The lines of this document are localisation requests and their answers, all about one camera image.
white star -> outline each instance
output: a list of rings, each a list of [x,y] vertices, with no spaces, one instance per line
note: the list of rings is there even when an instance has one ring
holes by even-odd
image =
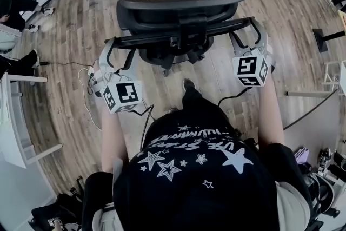
[[[209,188],[214,188],[214,187],[212,186],[212,182],[208,182],[207,180],[204,180],[204,182],[203,182],[202,184],[205,185],[208,189],[209,189]]]
[[[186,165],[187,165],[187,162],[185,160],[180,161],[180,166],[181,167],[186,167]]]
[[[160,166],[161,171],[158,173],[157,177],[160,176],[166,176],[169,181],[172,182],[173,180],[173,174],[178,173],[179,171],[182,171],[181,169],[178,169],[174,166],[174,159],[170,161],[168,164],[157,162],[157,164]]]
[[[152,167],[154,166],[156,161],[164,160],[164,157],[160,157],[159,154],[161,151],[152,154],[148,151],[148,157],[144,158],[143,160],[139,161],[138,163],[148,163],[149,171],[151,171]]]
[[[204,162],[207,161],[207,159],[205,158],[205,154],[203,155],[198,154],[197,156],[198,156],[198,159],[196,160],[196,162],[199,162],[199,164],[203,164]]]
[[[237,152],[235,152],[235,154],[224,149],[220,149],[220,150],[228,159],[222,165],[223,166],[233,165],[235,169],[238,171],[238,173],[240,174],[243,173],[245,164],[254,164],[249,159],[244,157],[244,152],[245,152],[244,148],[239,149]]]
[[[183,127],[178,127],[178,128],[179,128],[179,131],[187,131],[191,127],[188,127],[187,125],[185,125]]]

office chair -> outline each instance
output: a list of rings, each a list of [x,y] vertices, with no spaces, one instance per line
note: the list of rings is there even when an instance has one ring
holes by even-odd
[[[127,70],[138,49],[144,61],[160,65],[167,76],[175,63],[202,60],[213,36],[231,32],[245,48],[233,32],[250,25],[251,18],[230,20],[241,1],[119,0],[119,26],[131,36],[115,38],[110,52],[113,48],[131,49],[122,68]]]

